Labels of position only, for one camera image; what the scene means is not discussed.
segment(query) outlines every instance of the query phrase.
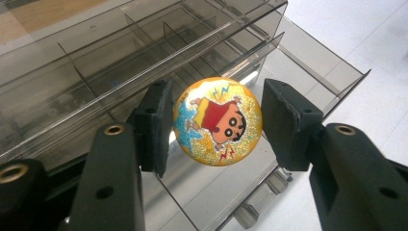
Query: floor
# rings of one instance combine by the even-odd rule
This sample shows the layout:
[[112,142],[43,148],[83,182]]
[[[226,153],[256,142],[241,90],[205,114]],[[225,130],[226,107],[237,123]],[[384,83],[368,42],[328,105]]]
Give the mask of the floor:
[[[360,128],[408,166],[408,1],[292,0],[285,15],[362,72],[372,69],[325,123]],[[308,177],[294,173],[251,230],[321,230]]]

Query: cartoon character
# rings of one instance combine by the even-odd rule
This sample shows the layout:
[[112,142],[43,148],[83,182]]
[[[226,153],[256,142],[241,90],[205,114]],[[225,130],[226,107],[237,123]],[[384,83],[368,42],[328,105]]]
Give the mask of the cartoon character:
[[187,129],[207,129],[217,143],[216,150],[228,141],[239,141],[245,132],[246,120],[238,107],[241,104],[239,97],[222,105],[205,97],[197,98],[191,104],[197,105],[197,114],[192,121],[187,121]]

